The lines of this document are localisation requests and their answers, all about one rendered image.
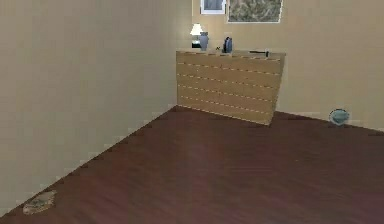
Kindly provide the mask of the light wooden chest of drawers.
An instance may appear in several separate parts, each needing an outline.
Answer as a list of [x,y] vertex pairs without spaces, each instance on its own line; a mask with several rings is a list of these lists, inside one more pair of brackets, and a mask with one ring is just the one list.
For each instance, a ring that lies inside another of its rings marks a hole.
[[276,110],[284,64],[283,53],[178,50],[177,104],[268,125]]

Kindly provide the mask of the grey blue vase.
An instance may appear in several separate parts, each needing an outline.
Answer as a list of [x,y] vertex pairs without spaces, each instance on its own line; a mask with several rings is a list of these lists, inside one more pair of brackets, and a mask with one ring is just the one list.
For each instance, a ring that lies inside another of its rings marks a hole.
[[207,47],[208,47],[208,41],[209,41],[208,33],[207,32],[201,32],[199,40],[200,40],[201,50],[206,51]]

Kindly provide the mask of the white shade table lamp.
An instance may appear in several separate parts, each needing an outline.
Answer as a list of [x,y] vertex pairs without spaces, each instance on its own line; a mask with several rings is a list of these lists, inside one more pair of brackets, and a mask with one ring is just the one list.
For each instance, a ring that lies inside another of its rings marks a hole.
[[192,47],[199,48],[200,47],[200,35],[203,32],[202,26],[200,23],[194,23],[192,29],[190,31],[190,35],[192,36]]

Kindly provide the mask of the small white framed picture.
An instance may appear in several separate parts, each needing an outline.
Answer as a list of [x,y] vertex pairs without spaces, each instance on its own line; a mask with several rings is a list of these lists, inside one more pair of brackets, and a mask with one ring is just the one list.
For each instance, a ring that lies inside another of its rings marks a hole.
[[220,15],[226,11],[225,0],[200,0],[200,13],[205,15]]

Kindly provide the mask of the large white framed picture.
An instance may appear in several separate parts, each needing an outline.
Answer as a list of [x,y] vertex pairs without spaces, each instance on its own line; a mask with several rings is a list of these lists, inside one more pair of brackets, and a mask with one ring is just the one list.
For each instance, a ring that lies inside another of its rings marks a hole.
[[283,0],[228,0],[230,23],[279,23]]

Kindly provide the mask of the beige mottled floor cloth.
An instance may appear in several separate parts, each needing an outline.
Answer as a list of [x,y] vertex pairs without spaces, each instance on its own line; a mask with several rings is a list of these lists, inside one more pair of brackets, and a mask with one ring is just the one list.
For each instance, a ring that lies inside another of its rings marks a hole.
[[32,215],[51,208],[54,205],[56,190],[43,192],[23,206],[23,213],[26,215]]

